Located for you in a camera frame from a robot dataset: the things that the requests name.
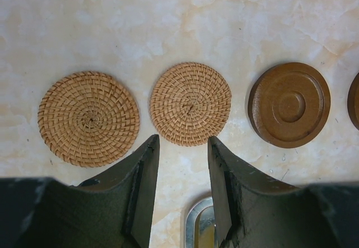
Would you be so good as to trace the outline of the wooden coaster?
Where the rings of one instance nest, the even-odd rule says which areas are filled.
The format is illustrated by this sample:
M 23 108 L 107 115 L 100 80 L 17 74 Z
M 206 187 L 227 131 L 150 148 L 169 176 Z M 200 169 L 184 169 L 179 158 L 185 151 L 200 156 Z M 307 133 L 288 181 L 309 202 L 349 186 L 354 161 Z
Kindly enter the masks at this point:
M 358 111 L 359 111 L 359 74 L 353 79 L 347 97 L 347 111 L 354 127 L 359 130 Z
M 309 143 L 323 129 L 331 105 L 322 74 L 305 63 L 290 62 L 266 70 L 254 83 L 247 112 L 255 132 L 279 148 Z

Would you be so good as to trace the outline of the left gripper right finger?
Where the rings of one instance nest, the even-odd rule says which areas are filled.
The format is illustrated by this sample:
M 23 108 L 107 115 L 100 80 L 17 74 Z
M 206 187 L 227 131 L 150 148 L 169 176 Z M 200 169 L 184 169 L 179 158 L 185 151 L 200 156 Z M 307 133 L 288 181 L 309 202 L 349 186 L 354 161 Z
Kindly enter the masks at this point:
M 358 183 L 296 187 L 208 140 L 220 247 L 357 247 Z

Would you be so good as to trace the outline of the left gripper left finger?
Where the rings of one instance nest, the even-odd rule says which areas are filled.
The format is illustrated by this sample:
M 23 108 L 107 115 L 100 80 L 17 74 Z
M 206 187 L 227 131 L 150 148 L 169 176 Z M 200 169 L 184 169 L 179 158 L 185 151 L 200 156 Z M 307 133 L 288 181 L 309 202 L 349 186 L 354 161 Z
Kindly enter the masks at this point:
M 1 179 L 2 247 L 148 247 L 160 140 L 78 186 L 51 177 Z

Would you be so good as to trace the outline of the woven coaster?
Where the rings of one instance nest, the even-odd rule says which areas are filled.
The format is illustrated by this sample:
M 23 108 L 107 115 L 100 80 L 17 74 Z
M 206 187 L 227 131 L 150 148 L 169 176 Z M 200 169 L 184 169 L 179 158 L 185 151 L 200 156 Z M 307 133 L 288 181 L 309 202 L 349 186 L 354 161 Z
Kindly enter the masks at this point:
M 149 100 L 159 135 L 179 146 L 198 146 L 228 121 L 232 93 L 224 77 L 202 63 L 179 63 L 155 83 Z
M 63 161 L 101 167 L 133 146 L 140 113 L 132 94 L 113 76 L 82 71 L 49 88 L 39 104 L 38 126 L 44 143 Z

